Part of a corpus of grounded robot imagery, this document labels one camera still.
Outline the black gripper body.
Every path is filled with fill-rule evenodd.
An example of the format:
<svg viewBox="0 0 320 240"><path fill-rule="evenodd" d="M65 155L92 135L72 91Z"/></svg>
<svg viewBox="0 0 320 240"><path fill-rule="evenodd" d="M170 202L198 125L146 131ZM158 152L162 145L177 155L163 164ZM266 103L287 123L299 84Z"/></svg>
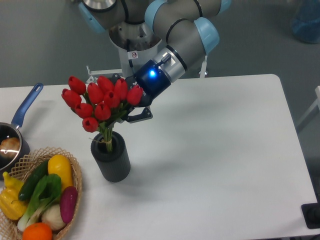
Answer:
<svg viewBox="0 0 320 240"><path fill-rule="evenodd" d="M140 86L143 89L143 94L137 106L125 108L124 116L130 114L135 108L150 106L152 101L171 85L170 79L164 72L165 64L169 61L161 60L159 63L155 63L153 60L149 60L134 75L125 78L128 89Z"/></svg>

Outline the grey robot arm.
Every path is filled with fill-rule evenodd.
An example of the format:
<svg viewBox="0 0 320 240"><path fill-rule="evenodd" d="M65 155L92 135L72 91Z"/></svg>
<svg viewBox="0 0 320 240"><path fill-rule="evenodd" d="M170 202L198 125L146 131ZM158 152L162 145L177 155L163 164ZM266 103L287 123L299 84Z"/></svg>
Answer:
<svg viewBox="0 0 320 240"><path fill-rule="evenodd" d="M205 62L220 36L210 21L227 10L229 0L83 0L79 11L90 28L107 32L118 49L120 70L104 71L125 77L129 87L143 88L139 107L128 107L121 122L150 119L150 105L197 62Z"/></svg>

